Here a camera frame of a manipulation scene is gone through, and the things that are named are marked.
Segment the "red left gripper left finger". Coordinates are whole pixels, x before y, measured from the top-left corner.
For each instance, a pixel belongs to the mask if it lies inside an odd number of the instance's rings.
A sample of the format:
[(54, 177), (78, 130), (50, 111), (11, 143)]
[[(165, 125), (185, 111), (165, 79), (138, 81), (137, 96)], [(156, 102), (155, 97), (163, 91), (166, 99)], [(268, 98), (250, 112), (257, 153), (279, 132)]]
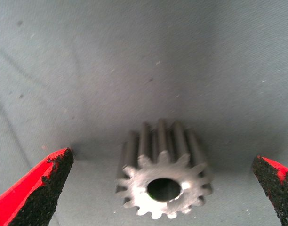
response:
[(47, 226), (74, 163), (70, 148), (55, 151), (0, 196), (0, 226)]

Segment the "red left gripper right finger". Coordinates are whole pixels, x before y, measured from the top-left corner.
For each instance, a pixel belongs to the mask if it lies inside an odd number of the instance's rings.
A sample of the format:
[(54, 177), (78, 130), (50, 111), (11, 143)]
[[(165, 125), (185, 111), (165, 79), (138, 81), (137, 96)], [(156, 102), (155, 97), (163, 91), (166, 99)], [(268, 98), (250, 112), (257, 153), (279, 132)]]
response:
[(253, 161), (253, 173), (277, 213), (283, 226), (288, 226), (288, 168), (258, 155)]

